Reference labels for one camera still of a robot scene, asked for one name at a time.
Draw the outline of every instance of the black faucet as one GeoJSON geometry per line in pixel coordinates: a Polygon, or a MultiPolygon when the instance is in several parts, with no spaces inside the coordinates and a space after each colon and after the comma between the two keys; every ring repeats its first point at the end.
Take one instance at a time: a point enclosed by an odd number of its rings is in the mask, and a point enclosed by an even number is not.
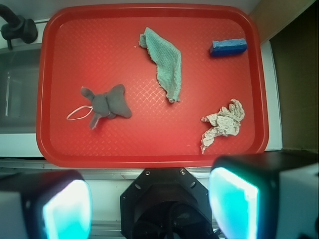
{"type": "Polygon", "coordinates": [[[0,16],[8,23],[3,25],[1,33],[3,38],[8,41],[10,50],[12,50],[12,39],[21,38],[27,44],[33,43],[37,39],[38,31],[32,19],[17,16],[10,8],[2,4],[0,4],[0,16]]]}

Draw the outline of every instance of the blue sponge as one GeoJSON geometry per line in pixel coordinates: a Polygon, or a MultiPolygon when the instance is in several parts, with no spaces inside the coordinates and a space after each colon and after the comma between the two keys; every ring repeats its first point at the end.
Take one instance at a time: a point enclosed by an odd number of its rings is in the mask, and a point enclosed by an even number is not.
{"type": "Polygon", "coordinates": [[[211,56],[231,56],[241,54],[247,50],[245,39],[232,39],[226,41],[213,41],[209,49],[211,56]]]}

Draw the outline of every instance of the green cloth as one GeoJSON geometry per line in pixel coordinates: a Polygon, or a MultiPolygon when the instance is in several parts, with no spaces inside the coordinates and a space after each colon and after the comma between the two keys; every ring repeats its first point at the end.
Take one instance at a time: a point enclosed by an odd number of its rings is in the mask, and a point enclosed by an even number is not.
{"type": "Polygon", "coordinates": [[[139,45],[147,48],[151,59],[158,68],[157,79],[167,91],[167,98],[171,103],[180,101],[181,89],[181,53],[170,42],[158,36],[148,27],[140,35],[139,45]]]}

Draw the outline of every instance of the stainless steel sink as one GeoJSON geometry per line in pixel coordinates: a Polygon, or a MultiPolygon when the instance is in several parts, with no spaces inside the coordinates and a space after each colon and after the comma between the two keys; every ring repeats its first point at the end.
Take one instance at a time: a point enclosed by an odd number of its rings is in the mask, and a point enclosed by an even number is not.
{"type": "Polygon", "coordinates": [[[0,134],[35,133],[41,44],[0,51],[0,134]]]}

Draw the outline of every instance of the gray stuffed elephant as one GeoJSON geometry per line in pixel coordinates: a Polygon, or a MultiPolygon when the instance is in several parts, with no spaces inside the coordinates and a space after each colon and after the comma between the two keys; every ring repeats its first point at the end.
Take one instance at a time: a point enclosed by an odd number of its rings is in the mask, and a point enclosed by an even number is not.
{"type": "Polygon", "coordinates": [[[122,84],[116,85],[109,92],[95,95],[90,89],[82,87],[81,94],[92,102],[94,111],[90,122],[90,128],[94,129],[101,117],[113,119],[116,115],[126,118],[132,116],[124,99],[125,87],[122,84]]]}

